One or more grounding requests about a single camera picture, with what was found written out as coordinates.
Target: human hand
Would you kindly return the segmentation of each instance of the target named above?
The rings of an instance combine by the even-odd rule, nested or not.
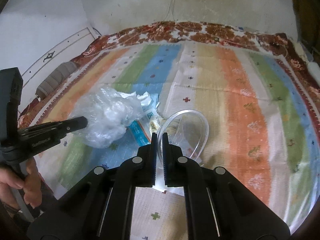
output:
[[[20,210],[20,207],[12,195],[10,187],[23,189],[24,201],[32,208],[39,206],[42,202],[41,179],[34,158],[27,161],[26,167],[28,176],[24,181],[10,168],[0,168],[0,200],[16,210]]]

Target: transparent plastic container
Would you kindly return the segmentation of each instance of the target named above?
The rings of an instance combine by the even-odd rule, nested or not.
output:
[[[168,133],[169,143],[181,148],[184,156],[201,164],[200,154],[209,136],[209,124],[196,110],[179,111],[168,118],[158,132],[157,154],[163,164],[162,135]]]

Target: plastic bag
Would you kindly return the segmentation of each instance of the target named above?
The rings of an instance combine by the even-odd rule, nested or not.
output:
[[[103,86],[77,101],[70,118],[84,116],[88,125],[74,134],[86,145],[107,148],[125,134],[127,126],[144,116],[142,106],[150,101],[148,93],[137,97],[135,92],[125,94]]]

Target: blue stripe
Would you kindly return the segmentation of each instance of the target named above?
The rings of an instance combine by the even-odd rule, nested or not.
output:
[[[160,94],[171,70],[172,62],[180,49],[181,45],[159,46],[158,51],[148,62],[137,82],[132,85],[130,93],[136,91],[138,95],[142,95],[147,91],[150,94]],[[140,125],[133,122],[125,135],[113,142],[116,149],[112,149],[112,147],[105,149],[92,148],[90,159],[84,166],[80,178],[99,165],[107,166],[110,169],[120,166],[125,160],[136,156],[138,148],[146,144],[149,144],[149,141]]]
[[[300,122],[304,129],[306,143],[309,150],[311,177],[314,183],[313,190],[312,190],[313,191],[312,201],[316,201],[316,199],[320,194],[320,179],[318,178],[318,173],[320,171],[320,166],[319,166],[320,152],[319,152],[317,136],[315,134],[315,130],[312,124],[312,120],[309,116],[308,109],[302,97],[300,96],[298,90],[292,83],[292,80],[287,75],[287,73],[282,69],[282,67],[279,66],[279,64],[273,58],[264,56],[264,59],[266,62],[268,62],[270,68],[273,70],[276,76],[284,83],[284,85],[290,91],[290,95],[291,95],[294,107],[300,117]]]
[[[105,149],[92,148],[90,158],[83,167],[82,178],[96,166],[108,166],[109,169],[121,165],[127,159],[137,155],[139,145],[128,130],[122,138],[113,142],[114,147]]]
[[[142,129],[137,121],[133,121],[132,124],[128,128],[132,132],[139,147],[149,144],[149,140],[145,136],[144,132],[142,131]]]
[[[132,86],[130,93],[136,91],[138,95],[142,95],[144,92],[160,95],[171,70],[172,62],[177,57],[180,49],[180,44],[161,45],[158,52],[146,65],[136,84]]]

